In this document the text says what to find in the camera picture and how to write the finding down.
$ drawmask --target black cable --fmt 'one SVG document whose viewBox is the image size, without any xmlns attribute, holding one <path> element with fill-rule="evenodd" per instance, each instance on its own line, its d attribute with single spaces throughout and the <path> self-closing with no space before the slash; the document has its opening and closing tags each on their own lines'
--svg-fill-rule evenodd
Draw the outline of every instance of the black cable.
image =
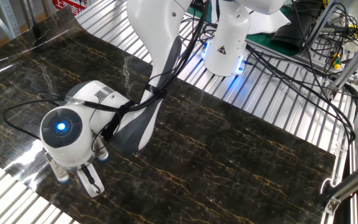
<svg viewBox="0 0 358 224">
<path fill-rule="evenodd" d="M 39 136 L 37 136 L 36 134 L 33 134 L 30 131 L 27 131 L 27 130 L 25 130 L 23 128 L 20 128 L 20 127 L 18 127 L 16 125 L 12 124 L 10 121 L 8 121 L 8 119 L 6 118 L 6 115 L 11 110 L 16 109 L 16 108 L 21 107 L 21 106 L 30 105 L 30 104 L 33 104 L 33 103 L 43 103 L 43 102 L 49 102 L 50 103 L 50 102 L 53 102 L 53 101 L 61 101 L 61 100 L 33 100 L 33 101 L 28 101 L 28 102 L 25 102 L 25 103 L 21 103 L 21 104 L 18 104 L 18 105 L 15 105 L 15 106 L 12 106 L 12 107 L 6 109 L 2 114 L 2 118 L 5 121 L 5 123 L 7 125 L 9 125 L 10 127 L 14 128 L 14 129 L 26 134 L 26 135 L 29 135 L 29 136 L 31 136 L 31 137 L 33 137 L 35 139 L 41 140 L 41 138 Z"/>
<path fill-rule="evenodd" d="M 192 53 L 192 51 L 193 51 L 193 49 L 194 49 L 194 47 L 195 47 L 200 35 L 201 35 L 201 31 L 203 29 L 204 22 L 206 20 L 206 15 L 208 13 L 208 6 L 209 6 L 209 1 L 206 1 L 205 5 L 204 5 L 204 8 L 203 8 L 203 15 L 201 16 L 200 21 L 197 24 L 197 27 L 196 27 L 196 29 L 195 29 L 195 31 L 193 33 L 191 41 L 188 44 L 187 49 L 185 50 L 184 56 L 178 62 L 178 66 L 175 69 L 174 74 L 170 78 L 168 78 L 162 86 L 157 87 L 160 90 L 161 93 L 163 93 L 168 88 L 168 86 L 171 84 L 171 82 L 174 79 L 176 79 L 176 77 L 180 74 L 180 72 L 186 66 L 187 61 L 190 58 L 191 53 Z M 129 109 L 129 111 L 141 110 L 141 109 L 147 107 L 149 104 L 153 103 L 155 100 L 157 100 L 159 98 L 160 98 L 160 95 L 152 95 L 150 98 L 145 100 L 143 103 L 131 107 Z"/>
<path fill-rule="evenodd" d="M 307 41 L 306 41 L 306 37 L 303 35 L 302 26 L 301 26 L 301 22 L 300 22 L 299 15 L 298 15 L 297 10 L 296 10 L 295 2 L 294 2 L 294 0 L 291 0 L 291 2 L 292 2 L 292 5 L 293 5 L 293 7 L 294 7 L 294 10 L 295 10 L 296 18 L 297 18 L 297 20 L 298 20 L 298 25 L 299 25 L 299 28 L 300 28 L 300 30 L 301 30 L 301 34 L 302 34 L 303 41 L 304 41 L 304 43 L 305 43 L 305 47 L 306 47 L 306 49 L 308 49 L 308 44 L 307 44 Z M 310 61 L 310 67 L 311 67 L 311 69 L 312 69 L 312 71 L 313 71 L 312 74 L 313 74 L 313 76 L 314 76 L 314 79 L 316 80 L 316 82 L 317 82 L 319 88 L 321 89 L 321 92 L 322 92 L 323 96 L 327 99 L 327 101 L 326 101 L 327 104 L 336 112 L 336 114 L 337 114 L 338 116 L 341 115 L 342 118 L 343 118 L 343 120 L 345 120 L 345 122 L 343 122 L 343 121 L 342 121 L 342 118 L 340 119 L 340 121 L 341 121 L 341 122 L 344 124 L 344 126 L 345 126 L 345 133 L 346 133 L 346 136 L 347 136 L 347 139 L 348 139 L 348 144 L 350 144 L 350 143 L 351 143 L 353 140 L 355 140 L 355 138 L 356 138 L 356 134 L 355 134 L 355 132 L 354 132 L 353 129 L 352 129 L 352 124 L 351 124 L 351 122 L 348 120 L 348 118 L 346 117 L 346 115 L 344 115 L 344 114 L 342 113 L 342 111 L 340 111 L 337 107 L 335 107 L 335 106 L 331 103 L 331 101 L 329 100 L 329 98 L 327 97 L 327 95 L 325 94 L 323 88 L 321 87 L 321 85 L 320 85 L 320 83 L 319 83 L 319 81 L 318 81 L 318 78 L 317 78 L 317 76 L 316 76 L 316 73 L 314 72 L 313 60 L 312 60 L 312 58 L 311 58 L 311 55 L 310 55 L 309 50 L 306 50 L 306 53 L 307 53 L 308 58 L 309 58 L 309 61 Z M 349 136 L 349 133 L 348 133 L 347 128 L 349 128 L 349 129 L 351 130 L 350 136 Z"/>
</svg>

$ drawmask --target warning label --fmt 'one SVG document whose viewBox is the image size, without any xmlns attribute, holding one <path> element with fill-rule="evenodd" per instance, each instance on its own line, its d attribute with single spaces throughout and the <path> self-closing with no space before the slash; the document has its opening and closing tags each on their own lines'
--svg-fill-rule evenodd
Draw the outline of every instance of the warning label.
<svg viewBox="0 0 358 224">
<path fill-rule="evenodd" d="M 226 54 L 226 50 L 224 49 L 224 46 L 222 46 L 220 49 L 218 49 L 218 52 L 222 54 Z"/>
</svg>

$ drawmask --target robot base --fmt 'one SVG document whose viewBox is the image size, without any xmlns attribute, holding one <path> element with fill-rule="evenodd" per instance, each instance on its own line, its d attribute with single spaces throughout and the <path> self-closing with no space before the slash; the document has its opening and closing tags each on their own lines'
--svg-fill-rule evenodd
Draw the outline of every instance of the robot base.
<svg viewBox="0 0 358 224">
<path fill-rule="evenodd" d="M 237 63 L 234 67 L 232 68 L 223 68 L 226 65 L 222 65 L 221 63 L 206 63 L 205 61 L 205 55 L 206 55 L 206 51 L 208 50 L 209 47 L 209 42 L 206 46 L 206 48 L 204 49 L 203 53 L 201 53 L 201 57 L 204 59 L 204 64 L 205 67 L 208 71 L 210 71 L 212 74 L 218 75 L 218 76 L 222 76 L 222 77 L 229 77 L 232 75 L 242 75 L 244 73 L 244 69 L 246 66 L 246 60 L 248 58 L 248 51 L 244 51 L 244 53 L 238 57 L 237 59 Z"/>
</svg>

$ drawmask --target black strap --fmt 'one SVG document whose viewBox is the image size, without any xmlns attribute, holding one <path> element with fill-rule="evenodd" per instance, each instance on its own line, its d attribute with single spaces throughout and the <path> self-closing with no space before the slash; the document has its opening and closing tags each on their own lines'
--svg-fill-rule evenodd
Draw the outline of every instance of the black strap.
<svg viewBox="0 0 358 224">
<path fill-rule="evenodd" d="M 129 108 L 133 105 L 135 105 L 135 102 L 130 100 L 126 104 L 118 108 L 116 114 L 112 117 L 107 128 L 105 128 L 101 133 L 103 139 L 106 142 L 109 142 L 111 140 L 112 136 L 114 135 L 114 130 L 118 127 L 118 124 L 121 122 L 122 117 L 129 111 Z"/>
<path fill-rule="evenodd" d="M 219 21 L 219 18 L 221 17 L 221 9 L 219 7 L 219 0 L 216 0 L 216 17 L 218 18 L 218 21 Z"/>
<path fill-rule="evenodd" d="M 159 88 L 154 87 L 150 84 L 146 85 L 145 90 L 153 93 L 155 96 L 158 96 L 157 99 L 165 98 L 168 93 L 166 90 L 160 90 Z"/>
</svg>

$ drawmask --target wire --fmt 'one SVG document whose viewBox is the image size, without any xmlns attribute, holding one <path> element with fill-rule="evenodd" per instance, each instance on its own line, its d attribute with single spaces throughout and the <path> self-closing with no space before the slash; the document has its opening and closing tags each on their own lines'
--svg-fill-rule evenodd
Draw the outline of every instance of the wire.
<svg viewBox="0 0 358 224">
<path fill-rule="evenodd" d="M 2 114 L 2 118 L 3 118 L 3 120 L 5 121 L 5 123 L 6 123 L 7 125 L 9 125 L 10 127 L 14 128 L 14 129 L 16 129 L 16 130 L 18 130 L 18 131 L 20 131 L 20 132 L 26 134 L 26 135 L 29 135 L 29 136 L 31 136 L 31 137 L 33 137 L 33 138 L 35 138 L 35 139 L 41 140 L 41 138 L 40 138 L 39 136 L 37 136 L 36 134 L 33 134 L 33 133 L 31 133 L 30 131 L 27 131 L 27 130 L 25 130 L 25 129 L 23 129 L 23 128 L 20 128 L 20 127 L 18 127 L 18 126 L 16 126 L 16 125 L 12 124 L 12 123 L 6 118 L 6 115 L 7 115 L 8 112 L 10 112 L 11 110 L 16 109 L 16 108 L 21 107 L 21 106 L 30 105 L 30 104 L 33 104 L 33 103 L 43 103 L 43 102 L 51 103 L 51 102 L 53 102 L 53 101 L 61 101 L 61 100 L 57 100 L 57 99 L 55 99 L 55 100 L 34 100 L 34 101 L 28 101 L 28 102 L 25 102 L 25 103 L 21 103 L 21 104 L 18 104 L 18 105 L 15 105 L 15 106 L 12 106 L 12 107 L 6 109 L 6 110 L 3 112 L 3 114 Z"/>
<path fill-rule="evenodd" d="M 300 22 L 299 15 L 298 15 L 297 10 L 296 10 L 295 2 L 294 2 L 294 0 L 291 0 L 291 2 L 292 2 L 292 5 L 293 5 L 293 7 L 294 7 L 294 10 L 295 10 L 296 19 L 298 20 L 298 25 L 299 25 L 299 28 L 300 28 L 300 30 L 301 30 L 303 42 L 305 43 L 306 49 L 308 49 L 308 44 L 307 44 L 307 41 L 306 41 L 306 37 L 303 35 L 302 26 L 301 26 L 301 22 Z M 344 6 L 343 6 L 343 8 L 344 8 L 344 13 L 345 13 L 345 15 L 347 15 L 346 8 L 345 8 Z M 318 79 L 317 79 L 316 73 L 314 72 L 313 60 L 311 59 L 311 55 L 310 55 L 309 50 L 307 50 L 306 53 L 307 53 L 308 58 L 309 58 L 309 61 L 310 61 L 310 67 L 311 67 L 311 69 L 312 69 L 312 74 L 313 74 L 313 76 L 314 76 L 314 79 L 316 80 L 316 82 L 317 82 L 317 84 L 318 84 L 318 86 L 319 86 L 319 88 L 320 88 L 320 90 L 321 90 L 323 96 L 325 97 L 327 104 L 335 111 L 335 113 L 336 113 L 338 116 L 339 116 L 339 115 L 342 116 L 342 118 L 343 118 L 343 120 L 344 120 L 344 121 L 343 121 L 342 118 L 339 119 L 339 120 L 343 123 L 343 125 L 344 125 L 344 127 L 345 127 L 345 133 L 346 133 L 346 136 L 347 136 L 348 144 L 350 144 L 350 143 L 351 143 L 353 140 L 355 140 L 355 138 L 356 138 L 356 134 L 355 134 L 354 130 L 352 129 L 352 124 L 351 124 L 351 122 L 347 119 L 346 115 L 344 115 L 344 114 L 342 113 L 342 111 L 340 111 L 337 107 L 335 107 L 335 106 L 330 102 L 329 98 L 327 97 L 327 95 L 325 94 L 323 88 L 321 87 L 320 82 L 319 82 Z"/>
<path fill-rule="evenodd" d="M 251 65 L 251 66 L 253 66 L 253 67 L 255 67 L 256 69 L 258 69 L 259 71 L 261 71 L 262 73 L 264 73 L 264 74 L 266 74 L 266 75 L 270 75 L 270 76 L 272 76 L 272 77 L 274 77 L 274 78 L 278 78 L 278 77 L 276 77 L 274 74 L 271 74 L 271 73 L 269 73 L 269 72 L 265 72 L 263 69 L 259 68 L 258 66 L 254 65 L 253 63 L 247 62 L 247 64 L 248 64 L 248 65 Z M 292 80 L 289 79 L 289 78 L 287 78 L 287 77 L 283 77 L 282 79 L 284 79 L 284 80 L 289 80 L 289 81 L 292 82 Z M 308 82 L 304 82 L 304 81 L 301 81 L 301 80 L 296 80 L 296 83 L 298 83 L 298 82 L 299 82 L 299 83 L 302 83 L 302 84 L 305 84 L 305 85 L 318 86 L 317 84 L 314 84 L 314 83 L 308 83 Z M 332 89 L 332 88 L 330 88 L 330 87 L 325 87 L 325 86 L 322 86 L 322 87 L 323 87 L 324 89 L 334 91 L 334 89 Z M 351 97 L 353 97 L 354 99 L 358 99 L 358 93 L 357 93 L 357 91 L 356 91 L 356 94 L 352 94 L 352 93 L 351 93 L 351 94 L 341 93 L 341 94 L 346 95 L 346 96 L 351 96 Z"/>
<path fill-rule="evenodd" d="M 201 31 L 204 27 L 204 22 L 206 20 L 206 15 L 208 13 L 208 6 L 209 6 L 209 1 L 206 1 L 204 8 L 203 8 L 203 15 L 201 16 L 200 21 L 197 24 L 195 31 L 193 32 L 193 36 L 185 50 L 184 56 L 181 59 L 179 59 L 178 66 L 176 67 L 173 75 L 170 78 L 168 78 L 161 86 L 157 87 L 160 90 L 161 94 L 168 88 L 168 86 L 172 83 L 172 81 L 180 74 L 180 72 L 186 66 L 187 61 L 190 58 L 199 37 L 201 36 Z M 158 100 L 159 98 L 160 98 L 160 95 L 152 95 L 150 98 L 145 100 L 143 103 L 131 107 L 129 109 L 129 111 L 141 110 L 141 109 L 147 107 L 149 104 L 153 103 L 155 100 Z"/>
<path fill-rule="evenodd" d="M 120 126 L 121 126 L 121 119 L 122 119 L 122 118 L 121 118 L 121 115 L 120 115 L 119 113 L 116 113 L 116 114 L 117 114 L 118 117 L 119 117 L 119 122 L 118 122 L 118 126 L 117 126 L 117 128 L 116 128 L 116 132 L 115 132 L 113 135 L 117 134 L 117 132 L 118 132 Z M 98 149 L 98 150 L 93 150 L 94 142 L 95 142 L 95 141 L 97 140 L 97 138 L 100 136 L 100 134 L 102 133 L 102 131 L 103 131 L 105 128 L 107 128 L 107 126 L 109 126 L 109 125 L 110 125 L 110 122 L 107 123 L 107 124 L 99 131 L 99 133 L 93 138 L 92 146 L 91 146 L 91 149 L 92 149 L 93 152 L 98 152 L 98 151 L 100 151 L 100 150 L 102 150 L 102 149 L 104 149 L 104 148 L 106 147 L 106 145 L 103 144 L 103 147 L 101 147 L 100 149 Z"/>
</svg>

